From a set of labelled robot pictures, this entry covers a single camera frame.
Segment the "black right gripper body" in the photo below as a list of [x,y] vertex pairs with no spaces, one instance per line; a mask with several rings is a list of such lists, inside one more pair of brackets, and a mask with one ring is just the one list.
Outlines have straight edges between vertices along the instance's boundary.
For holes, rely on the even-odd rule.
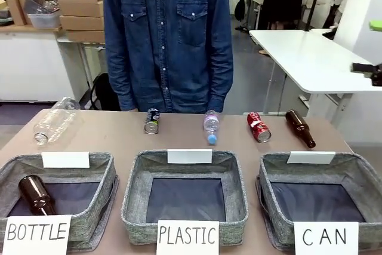
[[372,86],[381,86],[381,81],[382,81],[382,64],[381,63],[378,65],[352,63],[351,72],[360,73],[365,78],[370,79]]

